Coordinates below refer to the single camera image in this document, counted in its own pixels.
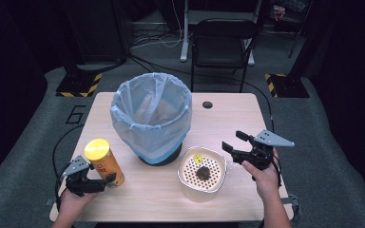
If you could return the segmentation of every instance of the chair backrest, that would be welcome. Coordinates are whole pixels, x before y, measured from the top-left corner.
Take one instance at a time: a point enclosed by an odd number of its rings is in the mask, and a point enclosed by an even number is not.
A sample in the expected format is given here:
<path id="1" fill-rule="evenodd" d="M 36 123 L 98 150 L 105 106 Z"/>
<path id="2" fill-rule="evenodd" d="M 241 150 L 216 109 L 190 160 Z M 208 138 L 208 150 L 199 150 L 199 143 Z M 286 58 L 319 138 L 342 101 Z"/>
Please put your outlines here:
<path id="1" fill-rule="evenodd" d="M 259 27 L 250 20 L 214 18 L 200 21 L 194 29 L 194 36 L 251 39 L 258 32 Z"/>

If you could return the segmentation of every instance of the human hand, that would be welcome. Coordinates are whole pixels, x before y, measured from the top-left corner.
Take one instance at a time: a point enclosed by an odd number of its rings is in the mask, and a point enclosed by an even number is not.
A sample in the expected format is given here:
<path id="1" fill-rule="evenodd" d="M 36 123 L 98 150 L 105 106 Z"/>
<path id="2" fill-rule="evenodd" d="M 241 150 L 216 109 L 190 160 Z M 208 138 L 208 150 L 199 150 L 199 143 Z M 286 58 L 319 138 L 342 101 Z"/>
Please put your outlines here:
<path id="1" fill-rule="evenodd" d="M 278 151 L 275 147 L 273 151 L 275 157 L 277 158 Z M 256 179 L 257 192 L 262 200 L 267 200 L 279 195 L 278 172 L 272 163 L 269 164 L 269 166 L 262 171 L 255 167 L 249 161 L 243 161 L 241 165 Z"/>
<path id="2" fill-rule="evenodd" d="M 90 193 L 79 197 L 66 189 L 61 196 L 61 207 L 58 218 L 52 227 L 71 227 L 82 213 L 85 206 L 97 197 L 99 193 Z"/>

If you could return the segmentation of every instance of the yellow lid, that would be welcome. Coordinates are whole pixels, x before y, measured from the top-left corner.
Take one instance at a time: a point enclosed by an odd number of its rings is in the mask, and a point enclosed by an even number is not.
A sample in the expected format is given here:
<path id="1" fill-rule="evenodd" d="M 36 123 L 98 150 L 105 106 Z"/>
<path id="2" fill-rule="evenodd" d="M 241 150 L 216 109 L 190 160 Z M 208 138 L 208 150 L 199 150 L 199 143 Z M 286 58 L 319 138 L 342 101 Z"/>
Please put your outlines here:
<path id="1" fill-rule="evenodd" d="M 109 143 L 103 139 L 93 140 L 85 147 L 85 156 L 90 161 L 102 159 L 109 151 Z"/>

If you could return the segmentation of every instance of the yellow and black hazard tape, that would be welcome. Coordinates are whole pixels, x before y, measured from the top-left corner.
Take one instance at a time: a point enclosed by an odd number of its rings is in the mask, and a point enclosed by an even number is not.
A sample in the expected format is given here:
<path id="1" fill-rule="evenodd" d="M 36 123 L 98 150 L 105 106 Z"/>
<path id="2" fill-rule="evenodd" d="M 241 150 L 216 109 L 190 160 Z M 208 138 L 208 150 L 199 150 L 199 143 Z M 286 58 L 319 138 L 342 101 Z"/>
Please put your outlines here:
<path id="1" fill-rule="evenodd" d="M 86 92 L 57 92 L 56 96 L 59 97 L 91 97 L 94 91 L 97 89 L 99 85 L 100 79 L 102 79 L 103 74 L 98 74 L 90 87 L 90 89 Z"/>
<path id="2" fill-rule="evenodd" d="M 272 76 L 286 77 L 286 74 L 265 74 L 266 83 L 268 84 L 269 92 L 272 97 L 277 97 L 277 90 L 274 83 L 272 82 Z"/>

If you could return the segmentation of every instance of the brown clump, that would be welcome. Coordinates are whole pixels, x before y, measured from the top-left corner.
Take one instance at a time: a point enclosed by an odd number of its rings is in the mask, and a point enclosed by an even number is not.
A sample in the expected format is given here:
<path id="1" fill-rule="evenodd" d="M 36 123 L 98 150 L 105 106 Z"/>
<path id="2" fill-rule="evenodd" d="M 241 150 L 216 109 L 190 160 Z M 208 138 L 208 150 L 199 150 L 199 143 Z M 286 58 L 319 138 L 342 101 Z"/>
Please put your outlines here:
<path id="1" fill-rule="evenodd" d="M 201 181 L 208 181 L 210 179 L 210 170 L 208 167 L 202 166 L 197 171 L 197 177 Z"/>

